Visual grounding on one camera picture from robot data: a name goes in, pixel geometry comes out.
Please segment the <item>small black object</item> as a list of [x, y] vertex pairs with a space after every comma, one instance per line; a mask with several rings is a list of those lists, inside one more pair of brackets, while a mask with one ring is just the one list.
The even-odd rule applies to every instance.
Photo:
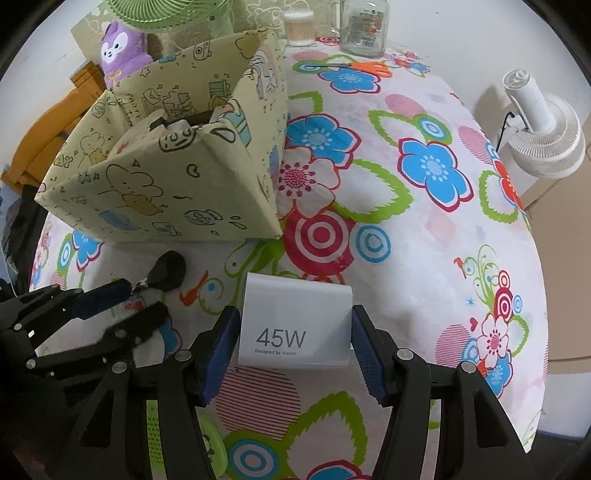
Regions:
[[139, 293], [146, 289], [170, 292], [183, 283], [185, 274], [184, 257], [176, 251], [169, 250], [156, 260], [147, 276], [134, 286], [132, 293]]

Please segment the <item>white 45W charger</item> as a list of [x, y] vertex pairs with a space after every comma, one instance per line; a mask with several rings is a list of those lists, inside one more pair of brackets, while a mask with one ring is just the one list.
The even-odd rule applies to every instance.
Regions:
[[238, 363], [274, 369], [344, 368], [353, 291], [346, 285], [249, 273]]

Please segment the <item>green panda speaker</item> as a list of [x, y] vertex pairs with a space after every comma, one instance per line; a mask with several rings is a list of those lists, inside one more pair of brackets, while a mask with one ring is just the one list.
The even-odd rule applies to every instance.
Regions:
[[[212, 470], [216, 479], [226, 471], [228, 467], [228, 453], [218, 430], [204, 414], [197, 413], [202, 440], [211, 463]], [[164, 459], [161, 447], [161, 437], [159, 428], [158, 408], [156, 400], [146, 401], [146, 420], [147, 420], [147, 446], [150, 460], [150, 467], [153, 479], [165, 479]]]

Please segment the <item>black clothing on chair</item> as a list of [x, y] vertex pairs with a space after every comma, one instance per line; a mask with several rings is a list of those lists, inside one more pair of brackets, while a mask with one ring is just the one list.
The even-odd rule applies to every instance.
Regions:
[[1, 277], [16, 295], [29, 290], [33, 263], [47, 210], [35, 201], [38, 188], [25, 185], [21, 194], [1, 186]]

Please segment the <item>wooden chair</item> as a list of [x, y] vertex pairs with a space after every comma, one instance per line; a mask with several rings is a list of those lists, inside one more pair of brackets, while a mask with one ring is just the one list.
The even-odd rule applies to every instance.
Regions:
[[48, 109], [28, 130], [2, 182], [21, 195], [25, 186], [39, 187], [54, 158], [87, 110], [106, 89], [102, 70], [87, 61], [71, 77], [74, 89]]

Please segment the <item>patterned cardboard storage box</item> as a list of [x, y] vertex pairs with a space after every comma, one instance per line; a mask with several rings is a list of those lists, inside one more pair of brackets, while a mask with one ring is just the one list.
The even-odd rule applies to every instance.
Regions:
[[[167, 114], [164, 136], [110, 155], [158, 109]], [[286, 129], [276, 34], [204, 41], [104, 91], [55, 157], [36, 200], [102, 241], [277, 238]]]

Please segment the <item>floral tablecloth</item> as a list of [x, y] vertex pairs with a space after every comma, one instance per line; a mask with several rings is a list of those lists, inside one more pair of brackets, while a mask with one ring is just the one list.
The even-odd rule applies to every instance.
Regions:
[[546, 295], [527, 216], [494, 145], [412, 52], [394, 49], [370, 66], [322, 38], [281, 56], [280, 237], [109, 242], [47, 210], [33, 287], [134, 278], [169, 249], [187, 272], [168, 294], [142, 293], [65, 325], [38, 353], [92, 344], [159, 301], [170, 312], [160, 328], [165, 360], [225, 306], [242, 305], [249, 273], [348, 285], [400, 346], [445, 367], [473, 363], [530, 449], [545, 392]]

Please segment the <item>purple plush toy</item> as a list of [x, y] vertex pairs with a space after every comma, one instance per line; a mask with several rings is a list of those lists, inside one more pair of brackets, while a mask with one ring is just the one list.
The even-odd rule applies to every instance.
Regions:
[[101, 39], [100, 63], [107, 88], [151, 64], [145, 33], [111, 21]]

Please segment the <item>green desk fan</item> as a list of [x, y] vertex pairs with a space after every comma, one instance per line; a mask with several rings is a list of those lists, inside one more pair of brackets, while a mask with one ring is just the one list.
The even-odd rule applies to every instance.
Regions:
[[163, 34], [182, 45], [233, 33], [231, 1], [113, 0], [106, 4], [125, 25], [147, 34]]

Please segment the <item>white standing fan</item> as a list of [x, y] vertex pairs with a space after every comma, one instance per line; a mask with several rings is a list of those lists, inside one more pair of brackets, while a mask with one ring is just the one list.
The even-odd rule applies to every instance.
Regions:
[[586, 139], [574, 108], [542, 91], [522, 68], [507, 72], [503, 87], [524, 123], [508, 140], [515, 163], [538, 179], [559, 180], [575, 173], [585, 159]]

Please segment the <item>patterned paper backdrop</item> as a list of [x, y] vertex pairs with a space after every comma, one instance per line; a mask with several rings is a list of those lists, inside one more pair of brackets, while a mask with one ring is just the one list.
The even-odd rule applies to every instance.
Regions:
[[[270, 28], [283, 37], [283, 14], [293, 10], [314, 12], [315, 34], [318, 36], [332, 36], [339, 23], [334, 1], [230, 1], [207, 20], [195, 21], [167, 32], [150, 33], [147, 37], [148, 51], [154, 57], [161, 56], [200, 41], [256, 28]], [[98, 53], [106, 27], [114, 19], [107, 3], [102, 1], [70, 29], [85, 57]]]

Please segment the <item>cotton swab container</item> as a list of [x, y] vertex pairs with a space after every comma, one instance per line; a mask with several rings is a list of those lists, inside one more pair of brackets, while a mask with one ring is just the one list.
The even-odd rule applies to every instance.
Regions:
[[315, 43], [315, 14], [311, 10], [284, 11], [283, 28], [290, 46], [304, 47]]

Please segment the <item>glass mason jar mug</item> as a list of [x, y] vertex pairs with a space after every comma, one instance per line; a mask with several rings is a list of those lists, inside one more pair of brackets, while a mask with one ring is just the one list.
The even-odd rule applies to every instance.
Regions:
[[328, 15], [342, 51], [366, 58], [383, 56], [390, 21], [386, 0], [331, 1]]

